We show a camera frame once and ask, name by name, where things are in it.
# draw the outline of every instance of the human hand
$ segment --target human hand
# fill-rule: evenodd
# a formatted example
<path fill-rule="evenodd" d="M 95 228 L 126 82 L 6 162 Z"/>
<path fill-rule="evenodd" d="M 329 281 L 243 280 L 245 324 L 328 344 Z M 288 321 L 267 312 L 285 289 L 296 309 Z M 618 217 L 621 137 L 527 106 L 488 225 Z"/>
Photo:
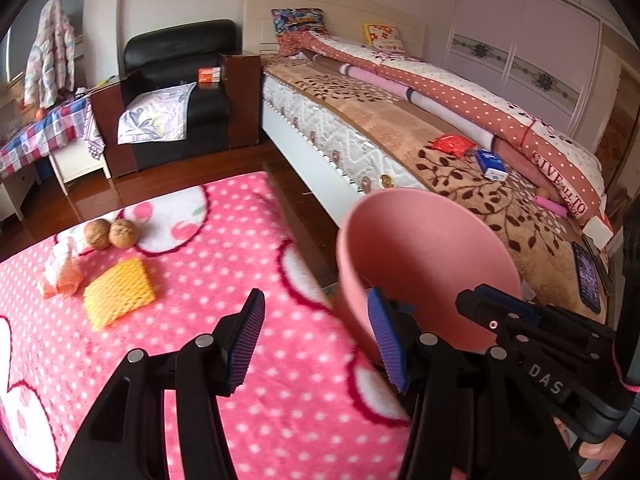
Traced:
<path fill-rule="evenodd" d="M 581 457 L 593 460 L 602 460 L 602 463 L 598 468 L 591 476 L 589 476 L 589 480 L 598 480 L 598 478 L 600 478 L 607 470 L 607 467 L 609 467 L 624 445 L 625 440 L 616 434 L 611 435 L 602 444 L 587 444 L 586 442 L 582 444 L 580 446 Z"/>

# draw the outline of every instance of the headboard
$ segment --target headboard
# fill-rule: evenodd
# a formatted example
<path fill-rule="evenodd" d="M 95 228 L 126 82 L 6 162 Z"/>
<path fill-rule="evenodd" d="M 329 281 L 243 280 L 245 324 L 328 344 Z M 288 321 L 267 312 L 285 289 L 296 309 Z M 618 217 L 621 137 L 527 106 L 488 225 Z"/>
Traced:
<path fill-rule="evenodd" d="M 324 12 L 324 23 L 331 34 L 363 41 L 363 23 L 392 25 L 400 31 L 404 48 L 412 56 L 422 56 L 426 27 L 400 10 L 371 0 L 245 0 L 242 48 L 248 52 L 274 52 L 278 49 L 271 9 L 317 7 Z"/>

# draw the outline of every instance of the phone screen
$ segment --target phone screen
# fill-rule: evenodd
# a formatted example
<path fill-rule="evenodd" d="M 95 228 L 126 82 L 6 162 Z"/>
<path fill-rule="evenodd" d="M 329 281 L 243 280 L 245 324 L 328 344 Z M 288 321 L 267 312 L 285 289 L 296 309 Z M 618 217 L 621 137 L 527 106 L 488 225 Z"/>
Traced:
<path fill-rule="evenodd" d="M 591 255 L 576 242 L 572 242 L 575 257 L 575 270 L 578 273 L 578 288 L 582 302 L 596 314 L 600 313 L 600 295 L 598 293 L 598 275 Z"/>

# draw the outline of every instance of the brown round ball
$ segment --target brown round ball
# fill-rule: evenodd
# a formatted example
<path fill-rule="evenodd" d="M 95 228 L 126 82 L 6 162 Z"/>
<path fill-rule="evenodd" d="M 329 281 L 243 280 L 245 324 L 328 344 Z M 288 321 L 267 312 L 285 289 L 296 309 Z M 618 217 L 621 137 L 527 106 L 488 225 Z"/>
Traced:
<path fill-rule="evenodd" d="M 116 220 L 109 231 L 109 241 L 117 249 L 130 249 L 140 238 L 138 226 L 131 220 Z"/>
<path fill-rule="evenodd" d="M 103 251 L 111 245 L 109 229 L 111 223 L 104 218 L 91 220 L 84 225 L 84 240 L 92 249 Z"/>
<path fill-rule="evenodd" d="M 542 198 L 549 198 L 551 196 L 551 194 L 549 193 L 549 190 L 543 186 L 540 186 L 536 190 L 536 195 L 541 196 Z"/>

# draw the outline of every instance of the bed frame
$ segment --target bed frame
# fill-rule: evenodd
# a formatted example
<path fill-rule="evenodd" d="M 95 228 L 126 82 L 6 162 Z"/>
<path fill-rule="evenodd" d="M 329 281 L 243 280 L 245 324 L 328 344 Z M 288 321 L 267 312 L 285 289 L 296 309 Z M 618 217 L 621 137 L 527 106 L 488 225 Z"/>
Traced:
<path fill-rule="evenodd" d="M 364 40 L 362 23 L 392 25 L 400 31 L 407 53 L 422 56 L 425 25 L 404 12 L 371 0 L 245 0 L 242 48 L 256 54 L 276 52 L 278 43 L 271 9 L 291 7 L 322 9 L 329 32 L 348 40 Z M 362 190 L 265 101 L 262 129 L 340 227 L 351 206 L 363 196 Z"/>

